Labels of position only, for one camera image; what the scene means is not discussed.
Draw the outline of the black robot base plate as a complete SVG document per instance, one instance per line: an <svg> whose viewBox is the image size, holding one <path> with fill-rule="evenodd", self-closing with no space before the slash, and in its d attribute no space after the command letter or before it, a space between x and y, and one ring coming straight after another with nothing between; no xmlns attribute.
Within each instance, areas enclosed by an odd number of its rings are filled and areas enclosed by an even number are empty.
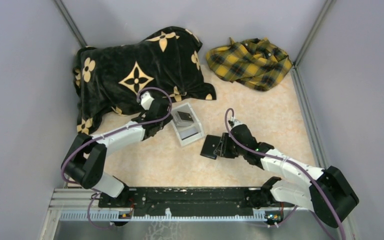
<svg viewBox="0 0 384 240"><path fill-rule="evenodd" d="M131 187L117 198L105 193L100 208L127 208L135 217L250 217L282 204L260 187Z"/></svg>

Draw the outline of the white plastic card tray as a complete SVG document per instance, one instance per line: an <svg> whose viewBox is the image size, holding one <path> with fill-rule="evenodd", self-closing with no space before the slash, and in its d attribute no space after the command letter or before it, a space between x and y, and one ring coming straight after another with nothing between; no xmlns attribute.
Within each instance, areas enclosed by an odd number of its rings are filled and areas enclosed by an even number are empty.
<svg viewBox="0 0 384 240"><path fill-rule="evenodd" d="M176 117L177 111L190 113L194 122L192 124L179 123ZM202 123L199 120L198 116L196 115L190 103L187 102L174 107L171 111L171 115L172 115L171 124L173 126L174 132L177 136L177 139L179 140L179 144L181 147L190 145L191 143L194 143L205 136Z"/></svg>

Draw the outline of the black leather card holder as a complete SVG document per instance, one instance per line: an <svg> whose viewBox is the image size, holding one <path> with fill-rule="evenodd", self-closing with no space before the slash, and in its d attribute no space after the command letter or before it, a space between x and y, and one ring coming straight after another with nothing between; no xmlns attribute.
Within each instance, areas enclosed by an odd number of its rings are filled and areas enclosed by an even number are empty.
<svg viewBox="0 0 384 240"><path fill-rule="evenodd" d="M221 141L220 136L208 134L205 137L203 146L200 151L200 156L208 159L216 160L218 156L215 154L215 151L220 141Z"/></svg>

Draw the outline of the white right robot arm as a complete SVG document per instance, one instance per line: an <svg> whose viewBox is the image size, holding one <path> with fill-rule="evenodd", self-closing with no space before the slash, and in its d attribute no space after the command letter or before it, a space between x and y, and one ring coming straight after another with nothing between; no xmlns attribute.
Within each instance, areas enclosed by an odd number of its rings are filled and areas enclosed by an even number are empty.
<svg viewBox="0 0 384 240"><path fill-rule="evenodd" d="M214 153L227 159L242 156L250 165L276 174L259 192L252 191L247 201L253 208L289 203L338 228L338 222L343 222L360 202L337 167L315 167L288 157L273 145L258 142L245 124L224 132Z"/></svg>

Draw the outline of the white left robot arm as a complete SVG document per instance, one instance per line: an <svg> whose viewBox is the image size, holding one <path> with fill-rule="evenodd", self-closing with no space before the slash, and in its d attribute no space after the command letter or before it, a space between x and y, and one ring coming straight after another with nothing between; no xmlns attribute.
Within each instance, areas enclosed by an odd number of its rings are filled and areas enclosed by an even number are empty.
<svg viewBox="0 0 384 240"><path fill-rule="evenodd" d="M144 111L126 125L101 135L79 134L73 141L62 175L71 178L84 189L110 196L118 207L129 203L129 187L118 178L105 173L106 158L131 144L145 141L162 130L172 120L171 102L166 98L143 100Z"/></svg>

